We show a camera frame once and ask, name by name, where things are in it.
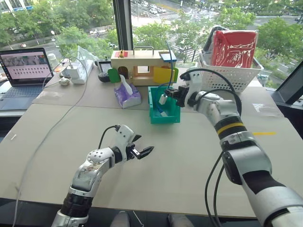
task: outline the building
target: building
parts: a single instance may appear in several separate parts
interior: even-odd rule
[[[0,12],[32,9],[36,0],[0,0]]]

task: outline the black cable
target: black cable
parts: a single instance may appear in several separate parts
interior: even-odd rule
[[[102,140],[103,140],[103,138],[104,138],[104,135],[105,135],[106,131],[109,130],[109,129],[111,129],[111,128],[116,128],[116,125],[112,125],[112,126],[106,128],[106,129],[104,130],[104,132],[103,132],[103,134],[102,134],[102,137],[101,137],[101,139],[100,139],[100,143],[99,143],[98,149],[100,149],[100,147],[101,147],[101,143],[102,143]]]
[[[227,90],[227,89],[223,89],[223,88],[213,89],[213,90],[207,91],[207,92],[205,92],[203,95],[201,95],[201,96],[198,98],[198,100],[197,100],[196,109],[199,109],[200,100],[201,100],[204,96],[206,96],[207,94],[212,93],[212,92],[214,92],[214,91],[226,91],[226,92],[228,92],[228,93],[233,94],[233,96],[234,96],[234,98],[235,98],[236,105],[237,105],[237,110],[238,110],[238,112],[239,112],[239,115],[241,116],[241,113],[242,113],[242,102],[241,102],[241,99],[239,98],[239,96],[238,96],[235,92],[230,91],[230,90]]]
[[[170,46],[169,46],[169,43],[166,41],[166,45],[169,49],[169,56],[170,56],[170,79],[169,79],[169,85],[168,87],[170,87],[170,84],[172,82],[172,75],[173,75],[173,67],[172,67],[172,56],[171,56],[171,49],[170,49]]]
[[[235,89],[233,88],[231,82],[229,82],[229,80],[223,76],[222,74],[216,72],[216,71],[213,71],[213,70],[208,70],[208,69],[193,69],[193,70],[189,70],[189,71],[186,71],[185,73],[182,73],[180,75],[180,77],[182,77],[183,75],[186,75],[186,74],[189,74],[190,72],[196,72],[196,71],[205,71],[205,72],[211,72],[213,74],[216,74],[217,76],[219,76],[220,78],[222,78],[227,84],[228,86],[230,87],[230,89],[235,92]]]
[[[218,225],[215,222],[215,220],[213,220],[213,217],[212,217],[212,215],[210,213],[210,210],[209,210],[208,201],[207,201],[207,189],[208,189],[208,185],[209,185],[209,182],[210,182],[210,178],[212,177],[212,175],[214,173],[214,170],[216,169],[216,167],[217,167],[217,165],[218,165],[218,163],[221,159],[222,153],[223,153],[223,151],[221,152],[221,154],[217,158],[217,160],[216,160],[216,162],[215,162],[215,164],[214,164],[214,166],[213,166],[213,168],[212,168],[212,170],[211,170],[211,172],[208,176],[208,179],[207,179],[206,184],[205,184],[205,191],[204,191],[204,199],[205,199],[207,214],[208,214],[209,219],[211,220],[212,225],[215,226],[215,227],[218,227]]]
[[[220,220],[219,220],[219,217],[218,217],[218,212],[217,212],[217,192],[218,192],[218,186],[219,186],[219,182],[220,182],[220,179],[221,179],[221,175],[222,175],[222,172],[224,170],[224,166],[221,167],[221,170],[219,172],[219,175],[218,175],[218,178],[217,178],[217,181],[216,181],[216,186],[214,187],[214,216],[218,222],[218,225],[221,227],[221,223],[220,223]]]

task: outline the white plastic basket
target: white plastic basket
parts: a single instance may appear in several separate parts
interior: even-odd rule
[[[225,66],[207,65],[203,53],[200,53],[199,67],[203,69],[213,70],[225,76],[233,85],[235,91],[240,93],[248,86],[248,84],[263,70],[263,66],[254,58],[254,68],[234,68]],[[209,91],[216,88],[224,88],[230,90],[228,84],[211,72],[202,71],[202,90]]]

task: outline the laptop screen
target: laptop screen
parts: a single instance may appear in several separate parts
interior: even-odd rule
[[[43,48],[1,51],[0,62],[12,85],[42,84],[53,76]]]

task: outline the laptop keyboard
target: laptop keyboard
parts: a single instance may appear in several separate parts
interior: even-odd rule
[[[4,95],[4,98],[38,96],[41,93],[41,91],[42,91],[42,86],[12,87]]]

